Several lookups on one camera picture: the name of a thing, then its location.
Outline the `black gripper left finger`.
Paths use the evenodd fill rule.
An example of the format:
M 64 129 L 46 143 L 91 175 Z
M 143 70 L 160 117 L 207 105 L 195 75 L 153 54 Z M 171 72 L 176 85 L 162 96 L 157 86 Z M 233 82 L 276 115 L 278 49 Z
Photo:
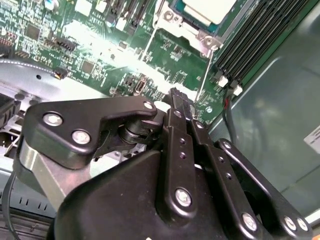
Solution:
M 56 225 L 147 222 L 184 226 L 198 210 L 192 102 L 177 88 L 167 110 L 143 96 L 50 101 L 25 113 L 14 170 L 47 197 Z

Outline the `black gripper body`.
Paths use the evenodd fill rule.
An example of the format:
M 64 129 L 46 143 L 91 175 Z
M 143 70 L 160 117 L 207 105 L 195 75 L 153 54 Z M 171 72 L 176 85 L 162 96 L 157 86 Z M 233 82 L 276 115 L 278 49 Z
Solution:
M 74 189 L 54 221 L 56 240 L 287 240 L 185 238 L 199 212 L 194 143 L 187 122 L 167 121 L 149 150 Z

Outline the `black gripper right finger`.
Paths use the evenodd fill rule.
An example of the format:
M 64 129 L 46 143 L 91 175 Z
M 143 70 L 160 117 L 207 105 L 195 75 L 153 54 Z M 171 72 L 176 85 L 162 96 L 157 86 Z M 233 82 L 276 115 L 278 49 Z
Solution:
M 227 139 L 212 141 L 194 119 L 194 103 L 183 103 L 192 137 L 198 215 L 185 238 L 311 238 L 312 227 Z

